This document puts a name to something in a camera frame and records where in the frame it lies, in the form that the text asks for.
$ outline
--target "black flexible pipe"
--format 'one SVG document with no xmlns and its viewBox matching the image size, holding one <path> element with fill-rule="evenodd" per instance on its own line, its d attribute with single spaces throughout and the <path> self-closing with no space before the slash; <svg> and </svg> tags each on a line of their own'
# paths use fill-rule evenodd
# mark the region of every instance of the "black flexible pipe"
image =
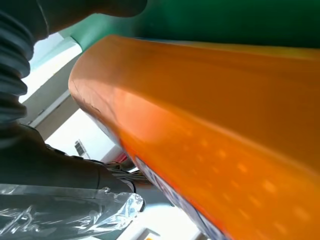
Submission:
<svg viewBox="0 0 320 240">
<path fill-rule="evenodd" d="M 92 13 L 131 17 L 146 0 L 11 0 L 0 3 L 0 183 L 128 192 L 101 164 L 59 154 L 35 130 L 19 124 L 26 109 L 19 103 L 27 87 L 29 60 L 36 41 Z"/>
</svg>

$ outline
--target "orange surface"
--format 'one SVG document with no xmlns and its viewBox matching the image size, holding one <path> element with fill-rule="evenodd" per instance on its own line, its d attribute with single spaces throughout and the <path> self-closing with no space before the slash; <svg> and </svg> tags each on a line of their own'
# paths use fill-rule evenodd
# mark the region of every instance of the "orange surface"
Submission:
<svg viewBox="0 0 320 240">
<path fill-rule="evenodd" d="M 299 51 L 109 36 L 81 56 L 69 87 L 131 156 L 235 240 L 316 239 L 320 53 Z"/>
</svg>

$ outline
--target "air vent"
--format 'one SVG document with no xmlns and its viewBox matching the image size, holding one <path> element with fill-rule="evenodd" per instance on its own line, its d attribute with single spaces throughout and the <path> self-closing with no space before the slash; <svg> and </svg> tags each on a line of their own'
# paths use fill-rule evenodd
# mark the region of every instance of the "air vent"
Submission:
<svg viewBox="0 0 320 240">
<path fill-rule="evenodd" d="M 87 151 L 85 150 L 85 148 L 84 147 L 84 145 L 82 143 L 82 141 L 80 141 L 80 140 L 75 141 L 74 147 L 75 148 L 76 152 L 80 157 L 84 157 L 84 158 L 89 159 L 89 156 L 88 155 Z"/>
</svg>

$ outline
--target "white wall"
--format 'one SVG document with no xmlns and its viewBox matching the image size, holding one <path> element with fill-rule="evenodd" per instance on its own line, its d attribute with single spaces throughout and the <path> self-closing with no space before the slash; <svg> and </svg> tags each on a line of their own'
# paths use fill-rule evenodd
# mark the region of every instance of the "white wall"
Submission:
<svg viewBox="0 0 320 240">
<path fill-rule="evenodd" d="M 37 50 L 30 61 L 30 74 L 22 79 L 28 86 L 28 92 L 19 98 L 20 103 L 25 102 L 57 71 L 82 52 L 82 47 L 72 38 L 54 37 L 57 34 L 59 35 L 55 33 L 35 44 Z"/>
<path fill-rule="evenodd" d="M 101 160 L 115 144 L 82 110 L 78 109 L 45 143 L 71 156 L 78 156 L 75 148 L 80 140 L 91 159 Z"/>
<path fill-rule="evenodd" d="M 58 98 L 52 105 L 45 108 L 45 111 L 38 115 L 29 125 L 35 128 L 43 140 L 46 141 L 79 109 L 79 106 L 75 102 L 71 95 L 69 95 L 65 100 L 63 99 L 63 101 L 61 103 L 59 103 L 60 100 L 60 99 Z"/>
<path fill-rule="evenodd" d="M 39 113 L 45 111 L 57 99 L 67 91 L 70 72 L 78 57 L 79 56 L 76 56 L 64 65 L 59 71 L 56 72 L 54 76 L 51 77 L 45 84 L 40 86 L 35 92 L 24 101 L 23 105 L 27 108 L 27 115 L 25 118 L 21 119 L 20 123 L 27 125 L 34 121 L 39 115 Z M 70 117 L 74 112 L 75 111 L 71 112 L 68 117 Z"/>
</svg>

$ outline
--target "green surface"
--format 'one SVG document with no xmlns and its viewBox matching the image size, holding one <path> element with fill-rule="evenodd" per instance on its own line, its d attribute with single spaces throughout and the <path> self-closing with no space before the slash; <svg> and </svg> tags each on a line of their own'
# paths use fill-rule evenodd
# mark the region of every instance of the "green surface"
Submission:
<svg viewBox="0 0 320 240">
<path fill-rule="evenodd" d="M 149 0 L 136 17 L 94 14 L 60 33 L 84 50 L 109 34 L 318 48 L 320 0 Z"/>
</svg>

